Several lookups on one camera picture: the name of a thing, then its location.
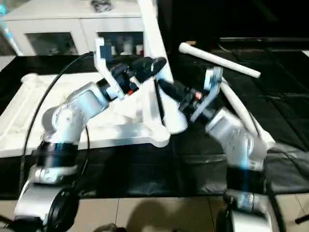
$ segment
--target cabinet glass door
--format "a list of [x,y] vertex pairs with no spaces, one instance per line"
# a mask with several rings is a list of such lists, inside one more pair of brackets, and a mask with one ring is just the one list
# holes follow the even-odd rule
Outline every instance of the cabinet glass door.
[[39,56],[78,54],[69,32],[27,33],[26,36]]
[[143,56],[143,32],[98,32],[104,42],[111,45],[113,56]]

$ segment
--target white bracket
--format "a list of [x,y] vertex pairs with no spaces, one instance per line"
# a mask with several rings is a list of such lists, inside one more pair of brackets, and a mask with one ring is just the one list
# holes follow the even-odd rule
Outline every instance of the white bracket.
[[96,52],[94,53],[94,63],[97,71],[102,75],[103,78],[108,82],[108,84],[113,89],[114,93],[120,100],[125,98],[125,94],[123,93],[122,89],[120,88],[117,81],[112,76],[112,73],[108,70],[106,66],[106,59],[102,58],[101,56],[101,47],[104,46],[104,39],[97,38],[96,39]]

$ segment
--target black fabric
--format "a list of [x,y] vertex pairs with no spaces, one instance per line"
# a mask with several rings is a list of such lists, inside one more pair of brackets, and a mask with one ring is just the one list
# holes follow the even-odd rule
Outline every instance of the black fabric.
[[[217,55],[259,70],[259,79],[224,70],[236,94],[276,141],[309,149],[309,58],[300,52],[251,52]],[[27,73],[56,74],[74,57],[18,57],[2,72],[0,112],[19,89]],[[114,63],[126,63],[130,57]],[[199,59],[178,55],[169,58],[173,76],[199,90],[204,71],[212,66]],[[86,58],[68,73],[93,72],[93,59]],[[226,106],[223,95],[212,107]],[[226,189],[226,157],[219,144],[205,134],[205,125],[192,124],[187,131],[171,136],[164,148],[150,144],[92,149],[89,167],[78,188],[84,198],[218,195]],[[291,150],[290,156],[309,173],[307,152]],[[85,151],[79,151],[82,164]],[[26,170],[34,163],[27,157]],[[301,176],[284,154],[269,154],[266,176],[276,194],[309,192],[309,175]],[[20,157],[0,159],[0,199],[16,199]]]

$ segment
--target orange component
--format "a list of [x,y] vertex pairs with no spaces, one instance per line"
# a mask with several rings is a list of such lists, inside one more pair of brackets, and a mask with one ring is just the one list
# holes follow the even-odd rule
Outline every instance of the orange component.
[[196,100],[201,100],[202,97],[203,97],[203,94],[202,94],[202,93],[196,92],[196,94],[195,94],[195,99],[196,99]]
[[134,91],[130,89],[127,94],[130,96],[132,93],[134,93]]

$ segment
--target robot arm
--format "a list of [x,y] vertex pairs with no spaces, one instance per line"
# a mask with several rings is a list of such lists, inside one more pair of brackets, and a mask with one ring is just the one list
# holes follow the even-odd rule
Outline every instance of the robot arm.
[[137,85],[156,75],[166,62],[165,58],[146,57],[130,65],[119,64],[111,71],[105,67],[104,74],[109,78],[84,85],[64,103],[44,113],[44,134],[35,151],[37,163],[31,167],[9,228],[24,231],[24,226],[33,225],[33,231],[62,232],[72,226],[79,205],[79,197],[72,187],[77,176],[75,159],[88,120],[107,109],[109,102],[119,96],[117,88],[122,94],[136,91]]
[[[218,73],[222,77],[220,70],[208,70],[207,73],[205,86],[210,94],[206,97],[195,89],[186,88],[177,82],[173,85],[164,80],[158,82],[167,94],[180,103],[179,110],[185,113],[188,121],[193,122],[197,117],[204,121],[206,133],[220,143],[226,154],[227,190],[224,198],[228,203],[228,211],[219,214],[217,221],[230,229],[232,226],[228,227],[227,224],[231,221],[233,231],[236,232],[243,231],[243,228],[270,232],[268,201],[263,195],[267,145],[255,133],[248,131],[242,121],[227,109],[222,108],[215,112],[205,108],[218,92],[216,83],[220,81],[220,77],[213,74]],[[220,230],[219,227],[222,225],[217,224],[218,231],[230,231]]]

